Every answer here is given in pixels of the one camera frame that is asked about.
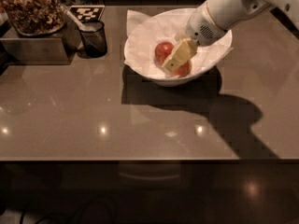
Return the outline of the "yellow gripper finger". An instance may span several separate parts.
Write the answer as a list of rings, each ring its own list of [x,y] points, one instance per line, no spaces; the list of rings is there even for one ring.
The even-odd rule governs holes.
[[[176,35],[174,36],[175,40],[176,41],[180,41],[180,40],[183,40],[183,39],[186,39],[187,38],[187,35],[185,33],[185,30],[184,29],[180,29]]]

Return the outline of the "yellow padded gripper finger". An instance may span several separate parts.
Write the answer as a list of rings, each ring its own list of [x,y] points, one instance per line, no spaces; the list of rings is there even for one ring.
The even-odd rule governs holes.
[[[179,40],[162,64],[163,70],[174,73],[197,53],[197,44],[189,38]]]

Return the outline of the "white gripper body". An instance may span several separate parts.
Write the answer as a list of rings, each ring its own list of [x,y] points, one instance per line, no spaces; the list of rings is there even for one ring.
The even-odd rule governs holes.
[[[198,7],[185,25],[185,35],[198,46],[210,46],[226,33],[227,29],[223,29],[212,17],[208,3]]]

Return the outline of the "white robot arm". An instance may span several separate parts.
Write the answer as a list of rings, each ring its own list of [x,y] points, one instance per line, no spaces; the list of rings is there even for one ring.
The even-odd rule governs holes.
[[[239,22],[270,7],[278,8],[299,29],[299,0],[206,0],[176,34],[177,44],[162,68],[167,72],[178,70],[199,47],[214,44]]]

